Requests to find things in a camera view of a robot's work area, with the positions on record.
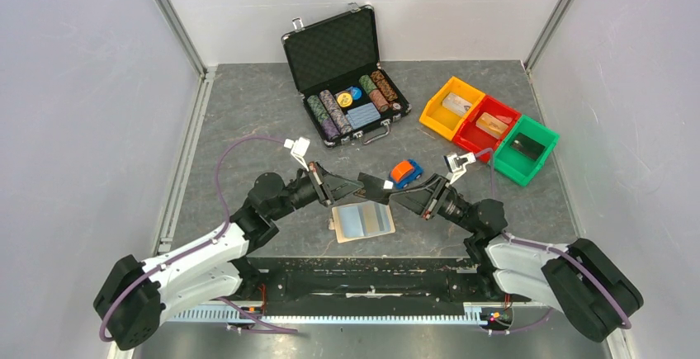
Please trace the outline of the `black card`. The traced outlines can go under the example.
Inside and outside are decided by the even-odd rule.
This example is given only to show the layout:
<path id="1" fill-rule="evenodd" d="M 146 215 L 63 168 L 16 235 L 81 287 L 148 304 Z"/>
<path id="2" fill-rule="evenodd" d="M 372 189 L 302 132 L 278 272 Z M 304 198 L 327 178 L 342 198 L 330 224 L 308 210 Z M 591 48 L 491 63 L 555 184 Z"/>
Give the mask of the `black card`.
<path id="1" fill-rule="evenodd" d="M 517 133 L 509 145 L 516 152 L 537 161 L 545 152 L 546 146 L 523 133 Z"/>
<path id="2" fill-rule="evenodd" d="M 362 184 L 362 187 L 355 191 L 355 196 L 382 205 L 389 204 L 390 195 L 395 189 L 395 184 L 392 181 L 374 177 L 364 172 L 358 174 L 357 180 Z"/>

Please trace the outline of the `beige leather card holder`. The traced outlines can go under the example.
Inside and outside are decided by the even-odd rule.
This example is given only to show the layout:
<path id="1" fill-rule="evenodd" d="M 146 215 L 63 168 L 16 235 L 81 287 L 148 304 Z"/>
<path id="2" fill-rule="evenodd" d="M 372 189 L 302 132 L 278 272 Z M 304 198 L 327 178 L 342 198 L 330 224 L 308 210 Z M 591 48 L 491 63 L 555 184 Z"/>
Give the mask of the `beige leather card holder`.
<path id="1" fill-rule="evenodd" d="M 365 207 L 366 207 L 368 204 L 371 204 L 371 203 L 372 203 L 372 201 L 366 201 L 366 202 L 361 202 L 361 203 L 349 204 L 349 205 L 358 205 L 358 206 L 360 207 L 361 212 L 362 212 L 363 227 L 364 227 L 363 211 L 365 210 Z M 331 218 L 330 218 L 330 220 L 329 220 L 329 229 L 332 230 L 332 231 L 335 233 L 335 235 L 336 235 L 336 240 L 337 240 L 338 243 L 347 243 L 347 242 L 351 242 L 351 241 L 356 241 L 356 240 L 361 240 L 361 239 L 370 239 L 370 238 L 375 238 L 375 237 L 382 236 L 382 235 L 377 235 L 377 236 L 367 237 L 367 236 L 365 235 L 364 237 L 360 237 L 360 238 L 356 238 L 356 239 L 347 239 L 347 238 L 344 238 L 344 237 L 343 237 L 342 230 L 341 230 L 340 227 L 339 227 L 339 222 L 336 221 L 336 211 L 335 211 L 335 209 L 336 209 L 337 207 L 339 207 L 339 206 L 335 206 L 335 207 L 333 207 L 333 208 L 331 209 Z M 393 220 L 393 225 L 394 225 L 394 231 L 392 232 L 392 234 L 395 232 L 395 222 L 394 222 L 394 220 Z"/>

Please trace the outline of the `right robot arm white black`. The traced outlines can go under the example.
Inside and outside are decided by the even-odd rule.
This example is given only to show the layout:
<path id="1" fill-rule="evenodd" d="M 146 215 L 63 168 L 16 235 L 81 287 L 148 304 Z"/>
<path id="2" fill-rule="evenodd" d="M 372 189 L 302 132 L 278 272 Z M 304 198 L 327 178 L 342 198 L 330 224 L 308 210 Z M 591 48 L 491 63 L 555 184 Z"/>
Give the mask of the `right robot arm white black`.
<path id="1" fill-rule="evenodd" d="M 639 289 L 589 239 L 569 244 L 519 238 L 506 228 L 504 204 L 466 201 L 449 181 L 433 175 L 413 188 L 380 184 L 384 201 L 428 220 L 439 216 L 469 232 L 464 245 L 477 263 L 476 286 L 488 300 L 519 295 L 561 312 L 580 334 L 602 342 L 644 304 Z"/>

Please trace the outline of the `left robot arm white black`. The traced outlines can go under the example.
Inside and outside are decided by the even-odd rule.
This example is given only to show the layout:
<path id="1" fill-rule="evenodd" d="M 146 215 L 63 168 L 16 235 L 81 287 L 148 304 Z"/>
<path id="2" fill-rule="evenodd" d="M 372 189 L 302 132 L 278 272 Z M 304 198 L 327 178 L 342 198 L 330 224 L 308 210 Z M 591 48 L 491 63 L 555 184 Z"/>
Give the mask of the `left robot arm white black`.
<path id="1" fill-rule="evenodd" d="M 93 301 L 99 338 L 127 351 L 185 309 L 231 295 L 253 297 L 259 277 L 246 257 L 278 233 L 276 221 L 313 202 L 330 206 L 362 188 L 319 163 L 298 169 L 289 182 L 274 172 L 260 175 L 241 207 L 208 234 L 157 257 L 139 261 L 129 254 L 115 262 Z"/>

